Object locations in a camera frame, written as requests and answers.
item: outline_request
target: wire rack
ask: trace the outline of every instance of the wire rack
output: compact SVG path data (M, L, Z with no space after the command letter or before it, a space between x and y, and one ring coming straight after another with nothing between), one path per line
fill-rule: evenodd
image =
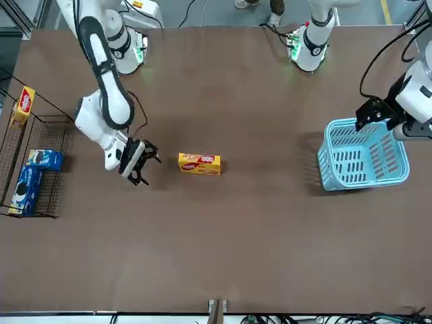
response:
M48 149L57 151L63 156L67 155L73 125L65 117L64 114L32 114L23 129L6 129L0 146L0 215L21 218L8 213L9 201L6 201L6 196L11 189L15 190L17 184L16 181L11 182L14 170L17 168L21 170L26 164L31 149ZM27 129L29 129L28 140L23 142ZM24 155L22 159L18 159L23 145L25 145ZM43 171L36 206L32 214L25 217L59 218L64 177L62 172Z

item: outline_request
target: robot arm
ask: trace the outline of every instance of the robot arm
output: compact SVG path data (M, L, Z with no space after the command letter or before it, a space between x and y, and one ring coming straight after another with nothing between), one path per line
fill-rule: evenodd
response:
M70 1L58 0L62 10L74 7ZM147 182L141 177L141 169L148 159L156 158L157 147L144 140L133 140L124 135L121 130L126 129L134 118L134 104L119 81L117 66L137 67L131 55L128 55L131 44L129 31L115 21L116 12L104 9L103 4L113 5L119 1L83 0L82 10L79 14L70 11L63 12L69 16L68 24L75 29L74 18L78 17L78 30L76 36L83 48L90 66L99 85L98 91L80 99L75 112L75 125L89 139L99 144L105 152L105 168L108 170L119 167L118 171L124 178L128 178L133 184ZM125 39L121 46L123 49L113 49L104 31L104 17L108 15L113 25L119 25L115 35L108 39L113 42ZM115 26L106 28L112 32ZM116 61L113 53L121 51L123 56Z
M426 1L432 21L432 0ZM369 99L356 111L356 129L387 120L397 140L432 139L432 41L422 57L390 88L383 101Z
M329 37L335 25L334 7L351 7L361 0L309 0L312 15L308 26L294 32L298 42L289 50L291 60L303 71L315 71L324 60Z

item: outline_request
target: blue plastic basket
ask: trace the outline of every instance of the blue plastic basket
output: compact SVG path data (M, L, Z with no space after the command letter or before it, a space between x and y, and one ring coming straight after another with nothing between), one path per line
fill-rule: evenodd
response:
M404 145L387 131L385 122L356 132L356 119L327 125L318 151L321 181L327 191L401 184L410 174Z

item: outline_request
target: blue cookie package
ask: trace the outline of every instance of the blue cookie package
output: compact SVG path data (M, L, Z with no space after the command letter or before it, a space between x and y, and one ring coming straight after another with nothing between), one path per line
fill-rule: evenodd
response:
M27 165L39 167L42 170L60 171L63 155L53 150L30 150Z
M41 188L42 173L37 167L25 165L21 169L9 214L31 216Z

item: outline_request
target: brown table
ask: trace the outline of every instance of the brown table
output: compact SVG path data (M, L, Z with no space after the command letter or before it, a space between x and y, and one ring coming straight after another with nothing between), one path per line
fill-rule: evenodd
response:
M122 80L163 164L135 188L74 130L61 218L0 218L0 310L203 312L210 298L230 312L432 309L430 143L406 145L410 178L393 188L327 193L317 170L324 127L354 115L362 73L399 32L335 28L310 76L260 28L152 31L147 65ZM386 94L402 45L365 90ZM15 75L69 113L97 88L70 32L34 32ZM180 151L220 154L225 172L180 174Z

